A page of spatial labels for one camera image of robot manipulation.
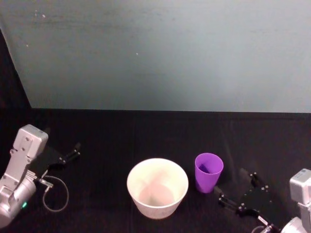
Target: black tablecloth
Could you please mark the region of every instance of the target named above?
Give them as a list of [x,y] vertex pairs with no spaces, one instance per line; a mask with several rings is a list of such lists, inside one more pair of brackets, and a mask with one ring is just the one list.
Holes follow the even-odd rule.
[[[219,186],[234,198],[246,191],[239,169],[256,171],[292,216],[299,210],[290,198],[289,179],[311,167],[307,114],[32,110],[0,113],[1,174],[18,129],[29,123],[49,126],[48,144],[62,153],[81,142],[82,157],[51,172],[70,191],[63,212],[48,212],[41,200],[44,189],[38,188],[4,233],[250,233],[257,220],[240,218],[221,208],[215,195],[196,191],[195,157],[212,152],[223,159]],[[164,220],[140,214],[126,188],[131,168],[152,157],[175,161],[190,182],[180,206]]]

